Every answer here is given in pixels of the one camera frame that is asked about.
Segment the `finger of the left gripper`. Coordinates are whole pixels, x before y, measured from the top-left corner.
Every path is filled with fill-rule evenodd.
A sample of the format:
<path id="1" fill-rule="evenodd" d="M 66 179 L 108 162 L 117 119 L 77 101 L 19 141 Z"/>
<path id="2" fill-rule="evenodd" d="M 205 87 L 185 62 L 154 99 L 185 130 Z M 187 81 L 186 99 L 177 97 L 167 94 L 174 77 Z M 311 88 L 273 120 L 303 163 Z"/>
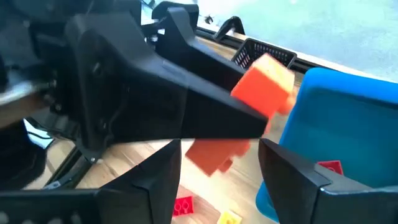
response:
<path id="1" fill-rule="evenodd" d="M 117 143 L 158 139 L 251 139 L 267 118 L 229 93 L 158 56 L 128 14 L 72 17 L 79 142 L 103 151 Z"/>
<path id="2" fill-rule="evenodd" d="M 243 77 L 243 68 L 196 39 L 184 8 L 168 8 L 160 24 L 165 32 L 156 52 L 163 58 L 228 91 Z"/>

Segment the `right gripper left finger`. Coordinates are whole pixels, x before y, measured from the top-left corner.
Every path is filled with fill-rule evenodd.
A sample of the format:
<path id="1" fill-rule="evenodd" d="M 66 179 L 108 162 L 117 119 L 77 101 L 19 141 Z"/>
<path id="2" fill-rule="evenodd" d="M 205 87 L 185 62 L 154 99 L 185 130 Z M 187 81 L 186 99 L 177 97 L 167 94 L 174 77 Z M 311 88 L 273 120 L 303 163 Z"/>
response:
<path id="1" fill-rule="evenodd" d="M 170 223 L 181 157 L 174 139 L 98 189 L 1 192 L 1 223 Z"/>

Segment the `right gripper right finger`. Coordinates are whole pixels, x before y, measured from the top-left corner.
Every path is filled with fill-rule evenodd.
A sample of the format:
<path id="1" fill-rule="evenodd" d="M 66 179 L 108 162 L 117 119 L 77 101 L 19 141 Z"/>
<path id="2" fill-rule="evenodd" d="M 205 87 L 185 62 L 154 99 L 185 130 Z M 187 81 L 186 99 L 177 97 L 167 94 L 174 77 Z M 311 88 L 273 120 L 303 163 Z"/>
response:
<path id="1" fill-rule="evenodd" d="M 280 223 L 397 224 L 397 187 L 371 188 L 260 139 L 258 158 Z"/>

